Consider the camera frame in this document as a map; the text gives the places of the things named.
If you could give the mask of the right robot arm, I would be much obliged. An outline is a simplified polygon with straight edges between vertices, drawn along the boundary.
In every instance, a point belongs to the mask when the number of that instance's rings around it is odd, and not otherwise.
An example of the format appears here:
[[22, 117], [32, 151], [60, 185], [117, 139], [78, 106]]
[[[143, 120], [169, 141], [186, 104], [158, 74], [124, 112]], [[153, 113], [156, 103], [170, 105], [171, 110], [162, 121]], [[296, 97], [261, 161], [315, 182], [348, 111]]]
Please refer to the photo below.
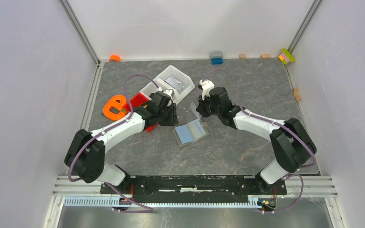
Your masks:
[[305, 167], [308, 160], [316, 161], [317, 148], [298, 119], [274, 120], [254, 114], [234, 105], [224, 87], [206, 89], [200, 86], [200, 89], [202, 94], [198, 97], [196, 110], [202, 117], [217, 116], [225, 126], [271, 142], [275, 159], [256, 175], [258, 192], [269, 193], [275, 182]]

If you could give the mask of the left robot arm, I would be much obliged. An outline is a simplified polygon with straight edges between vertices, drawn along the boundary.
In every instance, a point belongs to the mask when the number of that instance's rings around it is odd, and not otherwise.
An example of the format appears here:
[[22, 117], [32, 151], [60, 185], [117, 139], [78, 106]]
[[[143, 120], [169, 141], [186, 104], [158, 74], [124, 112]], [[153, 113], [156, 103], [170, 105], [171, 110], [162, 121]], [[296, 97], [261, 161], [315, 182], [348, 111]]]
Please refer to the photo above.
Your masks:
[[91, 132], [77, 131], [64, 159], [69, 175], [75, 174], [85, 183], [107, 182], [118, 193], [126, 193], [130, 180], [120, 167], [105, 162], [106, 153], [126, 138], [152, 126], [176, 126], [176, 103], [172, 95], [171, 89], [156, 91], [150, 94], [149, 101], [136, 107], [127, 117]]

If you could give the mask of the clear plastic card sleeve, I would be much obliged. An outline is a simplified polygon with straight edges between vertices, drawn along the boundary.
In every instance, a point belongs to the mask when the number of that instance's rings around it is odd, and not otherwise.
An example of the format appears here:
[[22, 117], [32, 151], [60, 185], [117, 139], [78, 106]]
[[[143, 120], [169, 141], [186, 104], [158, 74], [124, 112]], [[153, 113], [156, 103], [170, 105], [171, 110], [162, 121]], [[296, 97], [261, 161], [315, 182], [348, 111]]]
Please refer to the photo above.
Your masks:
[[194, 102], [191, 102], [191, 104], [190, 104], [190, 109], [191, 109], [191, 111], [194, 113], [194, 115], [196, 116], [196, 118], [200, 121], [200, 122], [202, 122], [202, 116], [201, 116], [201, 114], [196, 110], [197, 109], [197, 106], [195, 105], [195, 103]]

